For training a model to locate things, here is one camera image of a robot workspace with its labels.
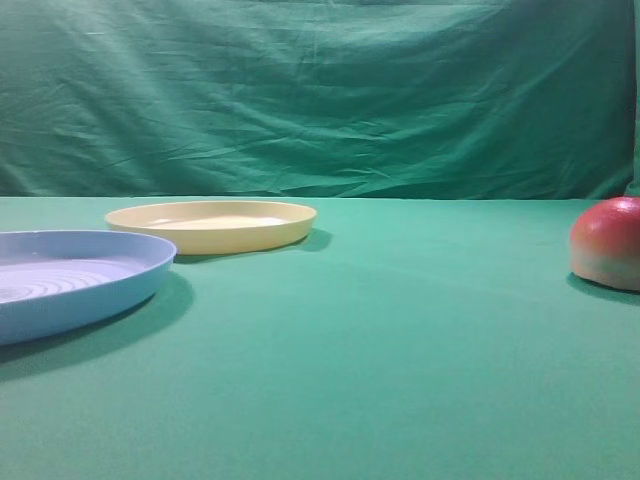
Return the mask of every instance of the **green backdrop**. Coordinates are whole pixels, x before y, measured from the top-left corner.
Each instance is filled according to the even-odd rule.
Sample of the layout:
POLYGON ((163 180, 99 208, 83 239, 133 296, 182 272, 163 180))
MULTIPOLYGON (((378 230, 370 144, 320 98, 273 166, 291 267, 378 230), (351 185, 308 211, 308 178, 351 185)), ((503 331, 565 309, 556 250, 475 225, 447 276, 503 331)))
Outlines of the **green backdrop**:
POLYGON ((632 0, 3 0, 0 194, 610 196, 634 54, 632 0))

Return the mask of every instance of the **green cloth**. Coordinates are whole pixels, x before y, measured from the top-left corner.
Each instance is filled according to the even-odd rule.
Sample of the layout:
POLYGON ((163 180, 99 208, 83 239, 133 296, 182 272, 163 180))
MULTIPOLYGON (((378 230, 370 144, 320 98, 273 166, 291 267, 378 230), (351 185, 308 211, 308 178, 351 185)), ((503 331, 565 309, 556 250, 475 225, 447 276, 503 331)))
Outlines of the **green cloth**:
POLYGON ((5 0, 0 195, 596 198, 631 0, 5 0))
POLYGON ((640 300, 568 276, 590 202, 303 203, 299 245, 179 259, 130 316, 0 349, 0 478, 640 478, 640 300))
MULTIPOLYGON (((637 26, 640 24, 640 0, 634 0, 634 21, 637 26)), ((636 33, 635 36, 635 47, 636 47, 636 92, 638 90, 637 86, 640 85, 640 77, 638 77, 638 73, 640 72, 640 62, 638 62, 638 58, 640 58, 640 36, 636 33)), ((638 102, 638 97, 636 95, 636 103, 635 103, 635 112, 636 112, 636 123, 635 123, 635 149, 634 149, 634 179, 633 182, 627 188, 627 194, 640 196, 640 103, 638 102)))

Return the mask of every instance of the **fake apple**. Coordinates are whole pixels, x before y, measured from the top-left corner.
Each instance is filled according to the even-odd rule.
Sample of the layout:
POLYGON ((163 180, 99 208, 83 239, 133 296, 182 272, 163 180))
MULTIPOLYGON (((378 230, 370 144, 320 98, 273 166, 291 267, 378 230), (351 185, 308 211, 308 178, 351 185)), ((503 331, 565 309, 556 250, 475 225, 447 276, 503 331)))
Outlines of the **fake apple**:
POLYGON ((573 225, 569 243, 575 275, 640 291, 640 198, 611 198, 585 211, 573 225))

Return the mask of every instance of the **plate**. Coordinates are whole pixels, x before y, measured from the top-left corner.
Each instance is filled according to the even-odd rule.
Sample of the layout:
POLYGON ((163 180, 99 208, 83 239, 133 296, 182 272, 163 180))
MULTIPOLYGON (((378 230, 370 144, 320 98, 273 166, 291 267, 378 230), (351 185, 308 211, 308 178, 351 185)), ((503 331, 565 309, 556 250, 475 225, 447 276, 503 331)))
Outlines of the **plate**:
POLYGON ((105 220, 112 230, 170 240, 181 255, 220 255, 297 242, 309 234, 316 215, 292 203, 214 200, 125 208, 105 220))
POLYGON ((109 231, 0 233, 0 345, 112 317, 151 297, 176 247, 109 231))

